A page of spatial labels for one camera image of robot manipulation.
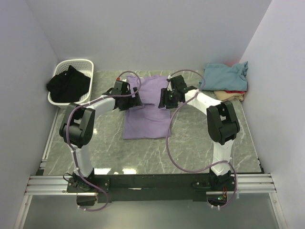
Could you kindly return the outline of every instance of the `red cloth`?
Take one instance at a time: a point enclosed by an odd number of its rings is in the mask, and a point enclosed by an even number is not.
[[[225,92],[227,92],[227,93],[239,93],[239,94],[245,93],[245,92],[240,92],[240,91],[225,91]]]

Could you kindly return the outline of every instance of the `white wall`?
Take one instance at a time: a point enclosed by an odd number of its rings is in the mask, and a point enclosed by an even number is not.
[[[54,117],[46,82],[58,62],[24,0],[0,7],[0,228],[11,229]]]
[[[239,61],[271,0],[26,0],[59,60],[101,69]]]
[[[244,111],[291,229],[305,226],[304,9],[304,0],[273,0],[241,59],[249,61]]]

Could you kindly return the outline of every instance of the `marble table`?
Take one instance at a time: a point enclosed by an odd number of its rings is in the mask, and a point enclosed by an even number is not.
[[[99,97],[112,87],[120,72],[96,72],[93,77],[91,99]],[[173,71],[136,71],[136,73],[140,77],[155,74],[167,76]],[[182,75],[188,86],[198,86],[199,76],[189,72],[183,72]],[[205,93],[215,98],[213,92]],[[233,105],[239,119],[240,132],[232,148],[231,162],[239,173],[261,172],[242,105],[238,100],[234,100]],[[56,119],[44,175],[63,175],[73,171],[69,148],[58,134],[64,112],[65,110],[60,109]],[[119,112],[118,109],[101,115],[95,121],[89,147],[96,174],[182,172],[169,160],[164,138],[123,140],[123,127],[124,112]],[[208,135],[206,116],[194,107],[186,105],[182,108],[173,121],[169,145],[174,159],[184,168],[199,169],[211,164],[213,143]]]

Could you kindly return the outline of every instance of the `purple cloth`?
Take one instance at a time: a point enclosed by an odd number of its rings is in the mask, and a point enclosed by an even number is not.
[[[131,90],[138,87],[135,76],[127,76],[127,79]],[[167,76],[159,75],[141,79],[139,96],[143,106],[126,111],[123,139],[166,137],[171,114],[169,110],[158,108],[161,88],[168,86],[166,79]]]

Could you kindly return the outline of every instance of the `beige cloth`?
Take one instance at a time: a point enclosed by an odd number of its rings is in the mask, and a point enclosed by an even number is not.
[[[244,100],[244,94],[239,93],[227,93],[225,91],[214,91],[215,95],[217,96],[217,99],[221,101],[226,100],[233,100],[233,99],[239,99],[240,101]]]

